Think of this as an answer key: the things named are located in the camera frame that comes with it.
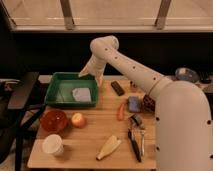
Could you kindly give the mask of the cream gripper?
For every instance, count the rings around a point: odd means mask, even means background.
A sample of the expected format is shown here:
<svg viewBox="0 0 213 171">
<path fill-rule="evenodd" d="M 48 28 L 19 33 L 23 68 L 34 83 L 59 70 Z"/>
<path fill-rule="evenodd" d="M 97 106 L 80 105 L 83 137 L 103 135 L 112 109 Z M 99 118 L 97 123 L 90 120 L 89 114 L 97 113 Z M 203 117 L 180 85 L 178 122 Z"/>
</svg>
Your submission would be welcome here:
<svg viewBox="0 0 213 171">
<path fill-rule="evenodd" d="M 88 74 L 94 76 L 97 85 L 101 86 L 104 75 L 104 60 L 92 55 L 78 76 L 83 77 Z"/>
</svg>

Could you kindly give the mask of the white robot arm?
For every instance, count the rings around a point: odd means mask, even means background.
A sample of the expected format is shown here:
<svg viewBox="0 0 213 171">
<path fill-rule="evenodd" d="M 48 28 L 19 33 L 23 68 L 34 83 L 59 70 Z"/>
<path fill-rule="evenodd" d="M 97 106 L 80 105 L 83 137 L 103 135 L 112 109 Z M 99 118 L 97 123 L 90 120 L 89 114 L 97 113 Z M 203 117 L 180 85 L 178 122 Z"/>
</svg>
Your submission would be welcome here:
<svg viewBox="0 0 213 171">
<path fill-rule="evenodd" d="M 173 81 L 118 51 L 114 36 L 91 41 L 92 56 L 82 76 L 98 83 L 106 64 L 133 81 L 155 101 L 157 171 L 213 171 L 213 126 L 204 92 L 187 81 Z"/>
</svg>

